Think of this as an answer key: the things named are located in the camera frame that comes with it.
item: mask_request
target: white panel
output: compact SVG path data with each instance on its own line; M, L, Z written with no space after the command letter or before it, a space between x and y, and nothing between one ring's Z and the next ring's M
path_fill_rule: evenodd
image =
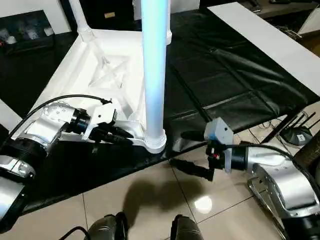
M318 30L320 30L320 8L313 10L298 33L306 34Z
M0 0L0 18L43 10L55 34L70 32L59 0Z
M319 57L237 2L208 9L320 96Z
M11 132L21 120L21 117L0 99L0 124Z

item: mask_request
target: wall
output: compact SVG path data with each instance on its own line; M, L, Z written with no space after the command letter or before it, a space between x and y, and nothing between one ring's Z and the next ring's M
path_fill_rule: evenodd
M171 0L171 13L198 9L200 0ZM141 0L133 0L134 19L141 19Z
M55 34L70 31L59 0L0 0L0 18L43 10Z

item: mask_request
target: floor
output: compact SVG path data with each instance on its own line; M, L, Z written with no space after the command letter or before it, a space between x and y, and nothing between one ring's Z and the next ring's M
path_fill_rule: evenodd
M320 113L320 102L305 109ZM320 118L316 115L308 125ZM234 136L234 142L260 142L280 121L253 127ZM312 129L315 134L318 123ZM281 145L278 139L272 142ZM285 145L295 154L299 149ZM205 149L198 148L179 156L206 166ZM227 175L215 171L214 182L186 175L171 168L168 161L100 186L68 200L27 214L18 219L1 240L58 240L72 227L88 228L107 214L124 211L131 229L130 240L165 240L176 215L189 216L199 226L204 239L279 240L272 222L247 189L247 175L234 170ZM82 240L75 232L68 240Z

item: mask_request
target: black fabric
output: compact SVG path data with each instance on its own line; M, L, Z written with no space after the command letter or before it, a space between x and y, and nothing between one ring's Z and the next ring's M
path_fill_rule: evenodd
M178 139L183 131L203 131L206 125L186 94L177 92L181 79L209 116L222 117L235 133L319 100L207 9L173 14L171 31L164 116L174 129L176 151L187 151L197 144Z
M141 22L119 28L140 30ZM198 105L210 118L222 117L236 133L319 100L206 9L172 14L171 31L164 96L166 151L152 155L142 147L101 144L97 155L91 155L94 146L90 143L59 142L36 175L35 191L25 213L203 144L181 139L185 131L204 130L207 120L197 111ZM25 116L71 43L61 40L52 51L8 59L1 56L8 70L0 66L0 98Z

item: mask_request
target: robotic arm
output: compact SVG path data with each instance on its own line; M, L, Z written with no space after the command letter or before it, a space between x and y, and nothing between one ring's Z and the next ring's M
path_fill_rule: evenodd
M276 222L283 239L320 240L318 186L295 164L288 152L272 145L233 145L233 132L221 118L206 125L204 139L207 140L209 169L178 159L173 159L171 164L187 174L209 181L213 180L215 169L225 169L227 173L232 169L247 171L252 179L264 183L269 202L284 226L283 229ZM251 191L263 207L268 207L252 182L248 181Z
M0 150L0 233L10 230L27 204L37 170L59 140L62 132L75 133L83 140L133 144L133 136L114 127L117 111L111 102L95 108L90 117L83 109L56 101L42 109L15 140Z

